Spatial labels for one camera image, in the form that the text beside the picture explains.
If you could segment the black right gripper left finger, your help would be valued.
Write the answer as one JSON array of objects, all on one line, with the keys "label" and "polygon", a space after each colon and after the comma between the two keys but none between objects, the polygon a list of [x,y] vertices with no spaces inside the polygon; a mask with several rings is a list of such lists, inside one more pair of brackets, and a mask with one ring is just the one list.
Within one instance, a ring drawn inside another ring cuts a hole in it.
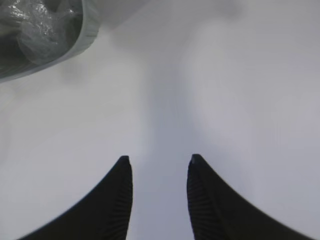
[{"label": "black right gripper left finger", "polygon": [[23,239],[124,240],[132,205],[132,166],[125,155],[77,204]]}]

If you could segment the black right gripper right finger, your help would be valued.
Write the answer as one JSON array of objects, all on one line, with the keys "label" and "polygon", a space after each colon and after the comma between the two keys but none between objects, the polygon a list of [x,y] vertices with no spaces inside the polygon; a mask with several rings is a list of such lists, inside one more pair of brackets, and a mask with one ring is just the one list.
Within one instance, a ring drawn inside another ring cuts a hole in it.
[{"label": "black right gripper right finger", "polygon": [[187,201],[196,240],[307,240],[230,187],[200,154],[187,171]]}]

